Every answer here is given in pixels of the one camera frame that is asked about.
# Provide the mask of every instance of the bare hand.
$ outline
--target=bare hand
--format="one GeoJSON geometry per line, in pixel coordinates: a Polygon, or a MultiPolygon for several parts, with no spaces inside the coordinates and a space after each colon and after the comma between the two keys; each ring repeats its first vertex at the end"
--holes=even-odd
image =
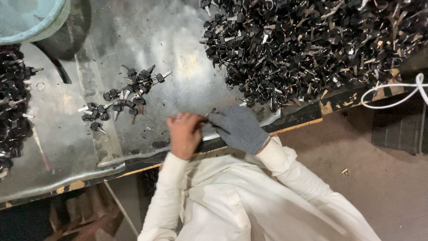
{"type": "Polygon", "coordinates": [[[183,160],[189,160],[195,152],[202,134],[200,122],[203,116],[179,112],[166,120],[171,134],[171,152],[183,160]]]}

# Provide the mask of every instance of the metal table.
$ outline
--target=metal table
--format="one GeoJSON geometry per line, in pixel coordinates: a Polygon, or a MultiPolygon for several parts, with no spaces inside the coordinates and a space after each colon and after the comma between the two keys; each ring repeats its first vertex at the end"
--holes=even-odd
{"type": "MultiPolygon", "coordinates": [[[[237,88],[226,90],[225,69],[213,68],[199,44],[208,19],[196,0],[72,0],[66,23],[71,27],[56,33],[57,44],[48,48],[60,58],[72,84],[62,82],[35,46],[21,48],[28,66],[44,68],[29,83],[34,87],[42,82],[46,89],[30,91],[33,136],[24,142],[23,156],[14,160],[9,176],[0,183],[0,208],[157,166],[169,150],[168,116],[178,111],[206,114],[214,107],[239,103],[235,97],[242,94],[237,88]],[[110,120],[99,121],[108,134],[93,132],[77,110],[88,102],[107,103],[102,97],[105,91],[126,85],[121,64],[138,71],[156,64],[154,73],[172,70],[172,74],[144,96],[145,114],[137,115],[134,125],[126,112],[113,121],[109,108],[110,120]]],[[[343,89],[321,102],[286,108],[265,129],[273,133],[318,122],[341,105],[357,105],[365,90],[343,89]]],[[[267,113],[262,107],[257,114],[263,118],[267,113]]],[[[210,140],[199,151],[225,145],[210,140]]]]}

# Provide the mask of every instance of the white shirt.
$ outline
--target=white shirt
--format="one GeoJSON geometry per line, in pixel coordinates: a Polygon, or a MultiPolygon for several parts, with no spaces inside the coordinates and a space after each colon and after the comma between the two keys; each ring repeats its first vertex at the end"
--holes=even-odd
{"type": "Polygon", "coordinates": [[[167,155],[138,241],[380,240],[278,137],[256,157],[212,155],[191,162],[167,155]]]}

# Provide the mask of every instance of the mesh basket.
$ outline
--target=mesh basket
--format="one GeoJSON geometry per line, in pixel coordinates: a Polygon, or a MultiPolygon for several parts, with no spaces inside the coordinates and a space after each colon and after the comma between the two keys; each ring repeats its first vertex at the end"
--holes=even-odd
{"type": "Polygon", "coordinates": [[[45,39],[69,13],[70,0],[0,0],[0,45],[45,39]]]}

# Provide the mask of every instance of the person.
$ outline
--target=person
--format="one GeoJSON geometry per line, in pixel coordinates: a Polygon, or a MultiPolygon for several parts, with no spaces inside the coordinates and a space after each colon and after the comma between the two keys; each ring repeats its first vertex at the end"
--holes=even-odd
{"type": "Polygon", "coordinates": [[[138,241],[380,240],[344,196],[259,127],[249,108],[227,107],[207,118],[179,112],[166,123],[171,151],[138,241]],[[190,161],[205,120],[233,149],[190,161]]]}

